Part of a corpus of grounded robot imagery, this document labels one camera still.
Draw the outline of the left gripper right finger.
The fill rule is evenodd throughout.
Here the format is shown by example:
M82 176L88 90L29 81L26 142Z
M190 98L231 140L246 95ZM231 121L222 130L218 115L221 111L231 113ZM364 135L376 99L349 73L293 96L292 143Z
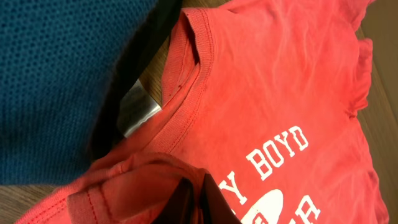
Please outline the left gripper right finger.
M200 195L204 224L241 224L210 174L205 174Z

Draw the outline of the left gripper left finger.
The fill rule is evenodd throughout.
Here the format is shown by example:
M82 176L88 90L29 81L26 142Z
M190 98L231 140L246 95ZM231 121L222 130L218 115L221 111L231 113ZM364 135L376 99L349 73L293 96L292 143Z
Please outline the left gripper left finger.
M188 179L182 178L152 224L191 224L193 207L193 185Z

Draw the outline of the red soccer t-shirt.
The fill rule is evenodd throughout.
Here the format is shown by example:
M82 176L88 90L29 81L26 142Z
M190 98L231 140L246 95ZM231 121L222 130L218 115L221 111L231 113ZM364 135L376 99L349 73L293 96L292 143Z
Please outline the red soccer t-shirt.
M210 174L241 223L387 223L358 121L373 43L368 2L230 1L184 9L163 108L21 223L152 223L182 178L191 223Z

